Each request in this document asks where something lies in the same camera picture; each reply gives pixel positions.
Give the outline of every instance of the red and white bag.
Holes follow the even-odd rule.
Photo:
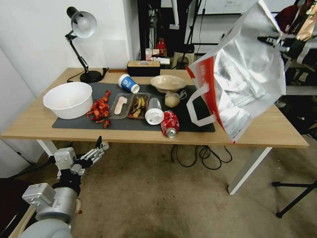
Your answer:
[[[253,118],[286,93],[280,52],[257,40],[282,35],[269,9],[259,0],[235,23],[222,42],[187,71],[197,88],[187,108],[194,124],[216,120],[235,143]],[[211,116],[197,119],[193,100],[202,96]]]

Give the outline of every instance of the desk lamp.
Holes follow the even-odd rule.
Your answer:
[[[72,30],[65,37],[77,55],[79,62],[85,69],[85,72],[80,76],[80,81],[84,83],[98,82],[104,78],[108,69],[103,68],[102,75],[98,71],[88,70],[88,64],[83,57],[78,54],[72,42],[76,37],[88,38],[92,36],[97,28],[96,18],[92,14],[78,11],[74,7],[67,8],[67,15],[70,17]]]

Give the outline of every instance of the tissue box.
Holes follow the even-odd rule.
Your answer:
[[[128,74],[133,76],[158,76],[161,64],[159,61],[129,61]]]

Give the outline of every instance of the red soda can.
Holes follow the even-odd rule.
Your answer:
[[[177,116],[172,111],[164,112],[164,120],[161,122],[161,129],[164,136],[173,138],[179,132]]]

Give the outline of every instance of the blue paper cup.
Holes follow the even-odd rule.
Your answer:
[[[124,88],[131,93],[137,93],[140,90],[140,86],[137,85],[128,74],[121,75],[118,84],[121,88]]]

